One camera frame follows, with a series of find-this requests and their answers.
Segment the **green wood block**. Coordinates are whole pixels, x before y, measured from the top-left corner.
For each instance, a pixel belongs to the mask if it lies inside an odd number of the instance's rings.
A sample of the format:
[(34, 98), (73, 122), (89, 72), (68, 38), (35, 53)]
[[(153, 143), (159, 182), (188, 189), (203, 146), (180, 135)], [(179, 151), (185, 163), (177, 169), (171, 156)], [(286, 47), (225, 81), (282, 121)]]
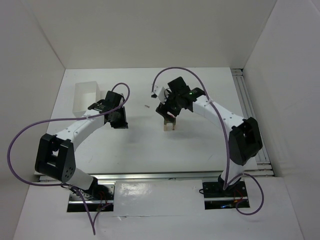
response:
[(164, 119), (164, 125), (171, 124), (172, 126), (176, 125), (176, 119), (174, 120), (169, 120), (169, 119)]

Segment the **white perforated box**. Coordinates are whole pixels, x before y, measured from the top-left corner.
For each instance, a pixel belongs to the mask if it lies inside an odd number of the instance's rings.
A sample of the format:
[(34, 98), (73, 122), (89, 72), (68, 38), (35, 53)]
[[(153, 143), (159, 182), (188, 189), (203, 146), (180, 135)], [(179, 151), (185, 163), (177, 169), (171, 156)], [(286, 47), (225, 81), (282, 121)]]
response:
[(81, 82), (75, 84), (72, 113), (76, 118), (82, 117), (88, 107), (97, 102), (101, 97), (101, 91), (96, 81)]

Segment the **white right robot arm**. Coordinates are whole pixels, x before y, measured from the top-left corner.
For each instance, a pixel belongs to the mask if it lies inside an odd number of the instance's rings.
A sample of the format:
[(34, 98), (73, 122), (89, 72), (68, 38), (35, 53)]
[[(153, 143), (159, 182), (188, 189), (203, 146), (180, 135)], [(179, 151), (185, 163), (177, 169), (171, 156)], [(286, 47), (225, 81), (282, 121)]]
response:
[(201, 88), (190, 89), (182, 77), (167, 85), (167, 88), (152, 87), (152, 98), (160, 101), (155, 111), (164, 118), (165, 124), (175, 125), (177, 116), (185, 109), (221, 127), (227, 161), (218, 180), (223, 190), (234, 188), (248, 160), (255, 157), (263, 147), (257, 120), (234, 114), (211, 100)]

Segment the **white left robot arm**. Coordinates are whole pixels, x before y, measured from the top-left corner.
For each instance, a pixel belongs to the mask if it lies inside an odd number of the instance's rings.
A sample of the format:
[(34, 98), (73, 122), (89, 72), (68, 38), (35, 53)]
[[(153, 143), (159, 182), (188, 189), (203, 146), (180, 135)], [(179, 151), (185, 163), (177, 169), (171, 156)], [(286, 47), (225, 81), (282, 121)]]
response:
[(75, 152), (80, 144), (97, 129), (109, 123), (114, 129), (126, 129), (124, 96), (108, 91), (104, 99), (91, 104), (82, 116), (56, 134), (44, 134), (39, 141), (35, 171), (63, 184), (76, 187), (89, 200), (113, 197), (109, 188), (76, 166)]

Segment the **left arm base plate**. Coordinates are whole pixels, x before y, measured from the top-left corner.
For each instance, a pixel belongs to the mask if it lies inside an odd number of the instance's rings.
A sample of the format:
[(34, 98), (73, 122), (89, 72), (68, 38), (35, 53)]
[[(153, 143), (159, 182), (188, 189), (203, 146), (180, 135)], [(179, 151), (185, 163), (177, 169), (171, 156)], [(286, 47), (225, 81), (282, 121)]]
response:
[(84, 213), (86, 208), (83, 202), (85, 200), (87, 209), (90, 213), (102, 212), (113, 212), (114, 211), (114, 195), (115, 195), (115, 183), (106, 182), (103, 184), (108, 193), (98, 193), (97, 196), (93, 197), (79, 189), (81, 196), (75, 189), (71, 189), (68, 197), (67, 212), (68, 213)]

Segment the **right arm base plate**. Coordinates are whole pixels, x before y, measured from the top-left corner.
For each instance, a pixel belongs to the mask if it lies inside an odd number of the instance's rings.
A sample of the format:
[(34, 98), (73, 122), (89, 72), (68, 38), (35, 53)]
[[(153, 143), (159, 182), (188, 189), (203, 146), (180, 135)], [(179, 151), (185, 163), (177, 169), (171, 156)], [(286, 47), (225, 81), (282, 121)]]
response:
[(240, 181), (231, 189), (223, 190), (222, 186), (215, 182), (203, 182), (199, 193), (204, 197), (206, 210), (249, 208), (249, 198), (244, 181)]

